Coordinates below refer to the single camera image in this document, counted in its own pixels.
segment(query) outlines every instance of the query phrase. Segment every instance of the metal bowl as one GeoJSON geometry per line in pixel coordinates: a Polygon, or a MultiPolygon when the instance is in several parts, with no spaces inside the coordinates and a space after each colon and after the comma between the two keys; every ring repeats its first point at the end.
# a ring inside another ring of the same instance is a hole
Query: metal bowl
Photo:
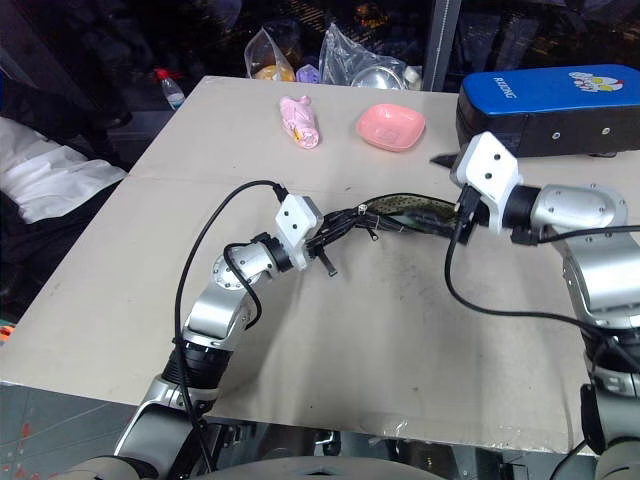
{"type": "Polygon", "coordinates": [[[358,72],[353,77],[351,86],[382,88],[385,90],[404,90],[405,88],[404,82],[400,80],[400,77],[393,70],[380,66],[368,67],[358,72]]]}

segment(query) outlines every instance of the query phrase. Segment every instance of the cardboard surface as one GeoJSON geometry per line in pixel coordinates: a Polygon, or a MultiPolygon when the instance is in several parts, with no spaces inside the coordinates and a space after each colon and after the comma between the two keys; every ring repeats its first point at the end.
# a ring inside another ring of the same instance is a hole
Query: cardboard surface
{"type": "MultiPolygon", "coordinates": [[[[182,264],[206,218],[239,184],[273,179],[322,212],[391,192],[455,201],[429,158],[455,152],[456,95],[205,77],[111,196],[0,349],[0,379],[137,404],[172,348],[182,264]],[[320,145],[281,130],[281,96],[307,94],[320,145]],[[427,117],[405,153],[355,132],[376,103],[427,117]]],[[[640,221],[638,153],[521,161],[526,183],[596,181],[626,197],[640,221]]],[[[275,231],[268,188],[234,200],[198,252],[184,316],[225,244],[275,231]]],[[[536,319],[491,318],[457,304],[443,279],[447,241],[354,231],[314,264],[262,292],[264,317],[246,332],[214,415],[500,448],[565,451],[581,438],[587,380],[579,332],[536,319]]],[[[478,229],[460,248],[463,295],[496,308],[571,314],[560,256],[478,229]]]]}

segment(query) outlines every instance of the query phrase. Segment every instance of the red bottle cap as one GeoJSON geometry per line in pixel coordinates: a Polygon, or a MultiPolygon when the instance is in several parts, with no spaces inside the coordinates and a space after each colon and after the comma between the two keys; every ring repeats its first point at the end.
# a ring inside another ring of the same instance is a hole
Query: red bottle cap
{"type": "Polygon", "coordinates": [[[164,80],[165,78],[169,78],[169,72],[167,72],[164,68],[154,68],[154,72],[156,72],[156,76],[160,80],[164,80]]]}

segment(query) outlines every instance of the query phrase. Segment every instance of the white cloth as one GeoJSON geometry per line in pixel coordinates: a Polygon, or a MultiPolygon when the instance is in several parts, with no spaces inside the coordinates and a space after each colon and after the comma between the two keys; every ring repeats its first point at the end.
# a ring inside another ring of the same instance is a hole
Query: white cloth
{"type": "Polygon", "coordinates": [[[46,139],[29,127],[0,118],[0,189],[26,223],[61,217],[126,172],[104,160],[46,139]]]}

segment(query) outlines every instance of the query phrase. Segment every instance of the water bottle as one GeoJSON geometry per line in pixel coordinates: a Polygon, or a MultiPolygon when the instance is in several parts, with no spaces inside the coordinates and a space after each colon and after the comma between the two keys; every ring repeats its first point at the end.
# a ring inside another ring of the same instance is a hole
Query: water bottle
{"type": "Polygon", "coordinates": [[[184,93],[182,93],[182,89],[171,77],[169,77],[169,72],[164,68],[156,68],[154,71],[156,72],[158,80],[160,80],[162,92],[164,93],[167,102],[169,102],[169,105],[173,110],[177,110],[184,102],[184,93]]]}

